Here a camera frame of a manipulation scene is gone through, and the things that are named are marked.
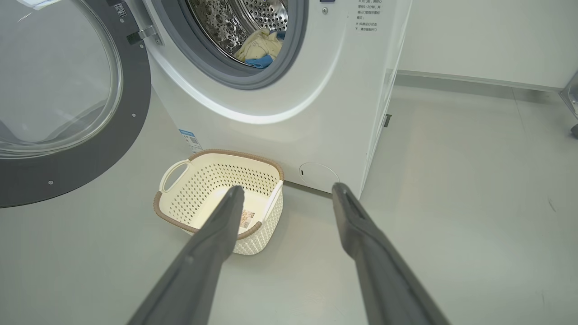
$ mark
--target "door hinge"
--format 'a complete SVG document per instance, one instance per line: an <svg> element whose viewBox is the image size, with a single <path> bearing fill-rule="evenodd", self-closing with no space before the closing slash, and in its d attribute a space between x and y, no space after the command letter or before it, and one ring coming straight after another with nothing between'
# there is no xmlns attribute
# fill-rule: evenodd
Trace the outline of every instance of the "door hinge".
<svg viewBox="0 0 578 325"><path fill-rule="evenodd" d="M163 45L161 38L158 37L157 30L154 28L153 25L147 26L146 28L141 29L138 32L134 32L134 33L128 35L127 39L128 39L128 43L132 45L132 44L136 44L136 43L140 42L141 40L144 40L145 38L151 37L151 36L153 37L154 42L156 44Z"/></svg>

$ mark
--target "warning label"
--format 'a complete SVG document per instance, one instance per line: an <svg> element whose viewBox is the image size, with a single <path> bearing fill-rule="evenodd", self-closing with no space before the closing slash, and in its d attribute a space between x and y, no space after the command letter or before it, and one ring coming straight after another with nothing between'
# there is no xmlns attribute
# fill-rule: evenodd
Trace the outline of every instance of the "warning label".
<svg viewBox="0 0 578 325"><path fill-rule="evenodd" d="M249 229L249 225L251 224L251 221L253 221L254 216L255 216L255 212L243 210L243 213L241 214L240 227L245 228L245 229Z"/></svg>
<svg viewBox="0 0 578 325"><path fill-rule="evenodd" d="M377 19L381 15L383 0L357 0L355 30L359 32L376 32Z"/></svg>

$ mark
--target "baseboard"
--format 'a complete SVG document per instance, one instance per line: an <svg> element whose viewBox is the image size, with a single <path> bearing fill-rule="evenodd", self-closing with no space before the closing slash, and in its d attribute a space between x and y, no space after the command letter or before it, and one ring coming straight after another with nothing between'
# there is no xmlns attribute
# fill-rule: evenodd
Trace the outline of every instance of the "baseboard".
<svg viewBox="0 0 578 325"><path fill-rule="evenodd" d="M447 75L444 73L430 73L430 72L420 72L420 71L398 70L397 74L398 74L398 76L401 75L401 76L426 77L426 78L435 78L435 79L455 80L455 81L461 81L461 82L491 84L494 86L547 91L549 93L559 93L560 91L562 91L561 88L555 88L555 87L546 87L546 86L540 86L540 85L535 85L535 84L507 82L507 81L501 81L501 80L492 80L492 79L484 79L484 78L476 78L476 77Z"/></svg>

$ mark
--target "white wall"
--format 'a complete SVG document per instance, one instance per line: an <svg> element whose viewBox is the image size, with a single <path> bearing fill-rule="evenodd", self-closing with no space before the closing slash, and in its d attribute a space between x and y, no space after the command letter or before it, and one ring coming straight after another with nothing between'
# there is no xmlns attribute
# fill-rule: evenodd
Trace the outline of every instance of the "white wall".
<svg viewBox="0 0 578 325"><path fill-rule="evenodd" d="M578 0L413 0L400 70L564 88Z"/></svg>

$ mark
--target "stainless steel drum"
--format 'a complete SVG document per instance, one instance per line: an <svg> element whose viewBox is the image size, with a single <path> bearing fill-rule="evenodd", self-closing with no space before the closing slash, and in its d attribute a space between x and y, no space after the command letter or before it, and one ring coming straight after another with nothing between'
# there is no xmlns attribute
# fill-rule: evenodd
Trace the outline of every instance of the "stainless steel drum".
<svg viewBox="0 0 578 325"><path fill-rule="evenodd" d="M233 54L254 31L287 29L286 0L187 0L187 5L207 38L238 62Z"/></svg>

